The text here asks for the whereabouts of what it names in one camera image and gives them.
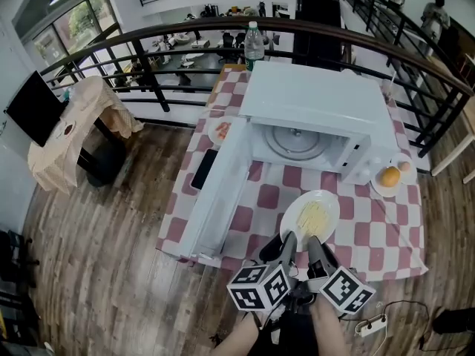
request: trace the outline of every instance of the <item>water bottle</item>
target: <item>water bottle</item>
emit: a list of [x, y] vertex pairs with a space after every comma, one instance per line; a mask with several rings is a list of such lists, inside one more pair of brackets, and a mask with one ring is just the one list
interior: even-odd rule
[[244, 40], [244, 56], [246, 57], [246, 70], [250, 75], [254, 68], [254, 63], [264, 59], [264, 42], [261, 32], [258, 30], [258, 23], [251, 21], [249, 30]]

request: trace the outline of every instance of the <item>black monitor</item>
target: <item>black monitor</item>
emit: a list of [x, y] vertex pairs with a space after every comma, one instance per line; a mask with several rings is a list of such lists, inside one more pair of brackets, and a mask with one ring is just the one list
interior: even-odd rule
[[10, 102], [6, 113], [36, 144], [43, 147], [64, 109], [65, 104], [56, 98], [35, 71]]

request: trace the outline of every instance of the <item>red and white tablecloth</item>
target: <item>red and white tablecloth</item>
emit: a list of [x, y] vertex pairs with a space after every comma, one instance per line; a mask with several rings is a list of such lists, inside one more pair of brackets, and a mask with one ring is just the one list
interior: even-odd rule
[[[209, 106], [191, 138], [171, 193], [157, 248], [180, 257], [177, 244], [200, 193], [190, 186], [201, 159], [213, 144], [208, 126], [223, 115], [236, 116], [246, 92], [246, 74], [225, 69]], [[394, 100], [387, 104], [396, 138], [410, 156], [409, 142]], [[424, 226], [419, 185], [402, 185], [393, 198], [378, 195], [370, 184], [342, 183], [339, 174], [254, 161], [229, 229], [220, 260], [199, 263], [237, 269], [278, 233], [285, 210], [300, 195], [324, 189], [338, 196], [340, 221], [327, 244], [343, 266], [356, 268], [366, 281], [395, 280], [424, 274]], [[297, 255], [307, 269], [308, 254]]]

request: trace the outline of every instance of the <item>white microwave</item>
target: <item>white microwave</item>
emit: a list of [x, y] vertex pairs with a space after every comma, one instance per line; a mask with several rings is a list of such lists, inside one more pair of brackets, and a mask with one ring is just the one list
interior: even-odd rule
[[341, 174], [366, 185], [399, 152], [372, 79], [256, 62], [180, 241], [184, 257], [219, 257], [253, 160]]

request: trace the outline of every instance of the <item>black phone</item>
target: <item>black phone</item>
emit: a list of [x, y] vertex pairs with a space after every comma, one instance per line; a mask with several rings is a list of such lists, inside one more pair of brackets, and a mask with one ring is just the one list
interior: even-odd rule
[[191, 181], [191, 186], [201, 190], [205, 184], [206, 178], [208, 176], [211, 167], [213, 166], [214, 159], [216, 158], [217, 151], [214, 149], [208, 149], [203, 157], [203, 160], [194, 175], [193, 180]]

